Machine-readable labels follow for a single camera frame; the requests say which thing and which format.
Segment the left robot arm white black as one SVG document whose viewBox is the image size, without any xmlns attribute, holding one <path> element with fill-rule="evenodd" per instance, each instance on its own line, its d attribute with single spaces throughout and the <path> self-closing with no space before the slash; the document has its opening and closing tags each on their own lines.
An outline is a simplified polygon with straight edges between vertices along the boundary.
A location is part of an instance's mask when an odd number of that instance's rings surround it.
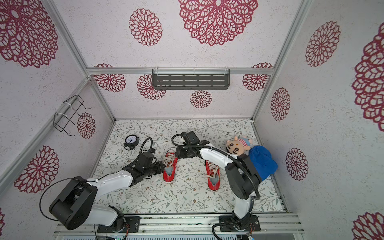
<svg viewBox="0 0 384 240">
<path fill-rule="evenodd" d="M 152 152 L 138 155 L 134 164 L 98 179 L 70 178 L 69 183 L 49 206 L 53 220 L 71 231 L 81 225 L 102 225 L 113 232 L 126 227 L 125 215 L 113 206 L 99 206 L 96 199 L 110 192 L 128 189 L 144 179 L 164 172 L 165 164 Z"/>
</svg>

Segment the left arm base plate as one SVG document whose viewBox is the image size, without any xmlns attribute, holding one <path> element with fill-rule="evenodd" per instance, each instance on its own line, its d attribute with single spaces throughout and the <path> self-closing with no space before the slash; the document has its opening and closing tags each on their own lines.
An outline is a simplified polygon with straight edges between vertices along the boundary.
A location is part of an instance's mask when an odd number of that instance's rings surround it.
<svg viewBox="0 0 384 240">
<path fill-rule="evenodd" d="M 98 234 L 109 233 L 137 233 L 139 231 L 141 217 L 124 216 L 118 219 L 111 226 L 99 225 L 96 229 Z"/>
</svg>

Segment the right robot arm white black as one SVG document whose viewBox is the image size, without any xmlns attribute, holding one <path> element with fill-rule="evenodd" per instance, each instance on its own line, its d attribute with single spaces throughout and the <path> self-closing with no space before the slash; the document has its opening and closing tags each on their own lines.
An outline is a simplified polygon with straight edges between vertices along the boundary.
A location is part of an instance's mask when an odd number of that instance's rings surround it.
<svg viewBox="0 0 384 240">
<path fill-rule="evenodd" d="M 225 170 L 230 188 L 235 195 L 235 207 L 228 220 L 220 220 L 213 226 L 244 231 L 252 222 L 254 201 L 261 198 L 259 185 L 262 179 L 246 154 L 236 156 L 216 148 L 206 140 L 199 140 L 191 131 L 171 138 L 178 159 L 198 157 Z"/>
</svg>

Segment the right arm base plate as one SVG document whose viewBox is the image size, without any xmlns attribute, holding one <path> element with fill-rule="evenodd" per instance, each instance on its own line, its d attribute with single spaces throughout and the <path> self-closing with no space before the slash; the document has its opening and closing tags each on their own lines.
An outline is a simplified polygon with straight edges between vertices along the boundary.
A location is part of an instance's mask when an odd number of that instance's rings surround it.
<svg viewBox="0 0 384 240">
<path fill-rule="evenodd" d="M 221 232 L 259 232 L 261 225 L 256 215 L 248 215 L 243 220 L 236 216 L 220 216 Z"/>
</svg>

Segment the red canvas sneaker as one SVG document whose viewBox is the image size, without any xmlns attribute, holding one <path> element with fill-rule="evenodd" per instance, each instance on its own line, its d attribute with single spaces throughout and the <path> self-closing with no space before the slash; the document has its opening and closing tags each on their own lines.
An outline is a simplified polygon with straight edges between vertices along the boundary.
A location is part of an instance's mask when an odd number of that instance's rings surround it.
<svg viewBox="0 0 384 240">
<path fill-rule="evenodd" d="M 218 165 L 205 160 L 205 166 L 208 178 L 208 187 L 215 192 L 220 188 L 220 168 Z"/>
<path fill-rule="evenodd" d="M 165 164 L 165 168 L 163 171 L 163 180 L 166 183 L 171 183 L 175 179 L 176 168 L 178 163 L 178 158 L 176 156 L 176 147 L 171 147 L 165 155 L 165 159 L 163 163 Z"/>
</svg>

